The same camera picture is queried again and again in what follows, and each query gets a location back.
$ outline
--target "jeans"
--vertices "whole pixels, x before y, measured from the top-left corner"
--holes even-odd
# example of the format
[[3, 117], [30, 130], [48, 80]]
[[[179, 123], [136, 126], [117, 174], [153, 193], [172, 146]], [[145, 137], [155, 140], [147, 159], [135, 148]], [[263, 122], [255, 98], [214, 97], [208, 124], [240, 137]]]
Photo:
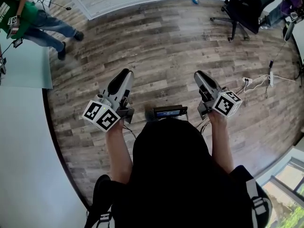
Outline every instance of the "jeans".
[[24, 33], [23, 38], [31, 40], [42, 47], [53, 47], [60, 52], [64, 44], [42, 30], [58, 32], [65, 37], [73, 37], [77, 30], [65, 22], [52, 17], [44, 10], [38, 10], [35, 22]]
[[275, 9], [273, 9], [267, 16], [266, 16], [266, 24], [267, 26], [273, 27], [277, 25], [281, 20], [287, 18], [286, 14], [281, 12], [281, 4], [279, 4]]

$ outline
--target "display screen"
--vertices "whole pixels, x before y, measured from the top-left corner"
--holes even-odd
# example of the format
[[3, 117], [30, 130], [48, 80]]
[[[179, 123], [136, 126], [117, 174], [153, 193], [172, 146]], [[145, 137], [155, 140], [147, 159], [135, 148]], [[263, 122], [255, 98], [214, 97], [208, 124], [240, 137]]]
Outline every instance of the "display screen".
[[170, 111], [170, 112], [157, 112], [156, 115], [159, 116], [176, 116], [180, 114], [180, 110]]

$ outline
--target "foliage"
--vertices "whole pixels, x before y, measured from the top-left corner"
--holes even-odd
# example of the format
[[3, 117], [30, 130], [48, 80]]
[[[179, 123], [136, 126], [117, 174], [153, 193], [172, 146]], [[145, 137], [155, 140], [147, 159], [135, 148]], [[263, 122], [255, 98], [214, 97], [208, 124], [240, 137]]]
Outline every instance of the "foliage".
[[302, 217], [304, 217], [304, 209], [297, 207], [294, 212], [291, 213], [290, 217], [285, 218], [277, 228], [293, 228]]

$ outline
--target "office chair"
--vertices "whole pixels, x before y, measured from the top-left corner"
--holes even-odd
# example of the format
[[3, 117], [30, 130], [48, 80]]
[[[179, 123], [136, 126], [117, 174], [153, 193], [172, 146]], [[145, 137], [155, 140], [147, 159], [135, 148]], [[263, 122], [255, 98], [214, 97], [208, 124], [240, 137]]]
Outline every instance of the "office chair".
[[211, 21], [221, 20], [231, 22], [233, 25], [232, 36], [228, 37], [231, 42], [234, 39], [237, 26], [241, 29], [244, 40], [250, 40], [243, 26], [257, 34], [259, 29], [259, 17], [264, 8], [274, 0], [225, 0], [222, 12], [226, 12], [229, 18], [212, 17]]
[[301, 85], [300, 85], [300, 88], [302, 88], [303, 86], [303, 78], [304, 78], [304, 65], [303, 63], [301, 62], [297, 62], [297, 65], [299, 67], [299, 73], [298, 73], [298, 76], [295, 77], [294, 79], [297, 80], [298, 78], [301, 79]]

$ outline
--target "wood laminate flooring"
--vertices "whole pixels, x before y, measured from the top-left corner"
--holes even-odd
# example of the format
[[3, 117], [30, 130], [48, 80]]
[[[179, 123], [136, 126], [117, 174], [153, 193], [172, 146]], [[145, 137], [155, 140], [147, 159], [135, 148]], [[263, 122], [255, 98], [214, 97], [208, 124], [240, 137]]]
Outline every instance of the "wood laminate flooring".
[[[73, 5], [70, 0], [53, 2]], [[48, 100], [62, 154], [89, 202], [97, 178], [108, 173], [110, 166], [105, 134], [81, 115], [100, 86], [123, 68], [135, 75], [130, 97], [135, 115], [129, 128], [136, 135], [145, 125], [144, 105], [182, 104], [189, 108], [194, 126], [201, 122], [197, 111], [200, 94], [193, 78], [197, 70], [235, 92], [243, 86], [242, 77], [255, 79], [267, 74], [271, 59], [275, 59], [275, 75], [295, 77], [299, 60], [296, 47], [290, 40], [282, 48], [280, 27], [250, 33], [250, 41], [244, 41], [237, 30], [235, 40], [229, 43], [232, 25], [209, 20], [226, 16], [220, 11], [222, 5], [215, 0], [200, 0], [198, 6], [190, 0], [167, 0], [122, 9], [92, 21], [75, 5], [71, 11], [51, 7], [53, 16], [85, 33], [82, 42], [53, 33], [67, 42], [68, 54], [62, 62], [54, 49], [50, 50], [54, 89], [49, 90]], [[249, 88], [261, 82], [257, 80]], [[267, 99], [265, 89], [266, 82], [242, 93], [243, 104], [228, 120], [235, 166], [243, 164], [253, 175], [293, 145], [304, 119], [304, 92], [299, 82], [275, 79], [275, 86], [268, 87]], [[124, 137], [132, 153], [134, 137], [127, 130]], [[210, 126], [204, 137], [211, 149]], [[162, 154], [157, 146], [155, 151]]]

